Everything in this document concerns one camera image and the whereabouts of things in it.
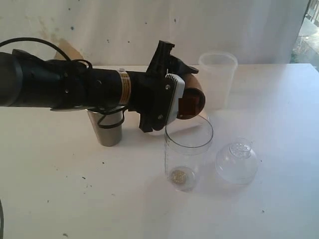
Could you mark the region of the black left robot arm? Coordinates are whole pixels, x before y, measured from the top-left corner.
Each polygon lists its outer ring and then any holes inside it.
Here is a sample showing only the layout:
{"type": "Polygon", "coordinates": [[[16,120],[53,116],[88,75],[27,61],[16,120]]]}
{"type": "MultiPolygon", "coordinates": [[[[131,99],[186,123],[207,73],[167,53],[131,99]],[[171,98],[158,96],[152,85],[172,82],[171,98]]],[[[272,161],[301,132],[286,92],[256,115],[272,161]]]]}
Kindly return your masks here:
{"type": "Polygon", "coordinates": [[[0,55],[3,107],[89,110],[107,116],[140,115],[143,132],[159,131],[175,119],[188,120],[205,105],[198,70],[171,55],[174,45],[160,41],[145,72],[97,69],[83,59],[42,60],[23,50],[0,55]]]}

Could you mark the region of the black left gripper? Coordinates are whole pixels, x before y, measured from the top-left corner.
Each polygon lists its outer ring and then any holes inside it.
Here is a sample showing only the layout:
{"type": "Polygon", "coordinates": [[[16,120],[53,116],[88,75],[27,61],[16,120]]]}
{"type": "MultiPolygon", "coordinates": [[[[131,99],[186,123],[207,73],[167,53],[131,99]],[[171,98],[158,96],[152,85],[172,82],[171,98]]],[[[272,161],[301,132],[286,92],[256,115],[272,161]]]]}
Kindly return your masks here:
{"type": "Polygon", "coordinates": [[[143,132],[161,130],[166,124],[174,90],[173,81],[166,78],[167,72],[177,75],[199,72],[170,55],[173,48],[174,44],[160,40],[147,70],[129,73],[132,92],[128,109],[140,114],[139,128],[143,132]]]}

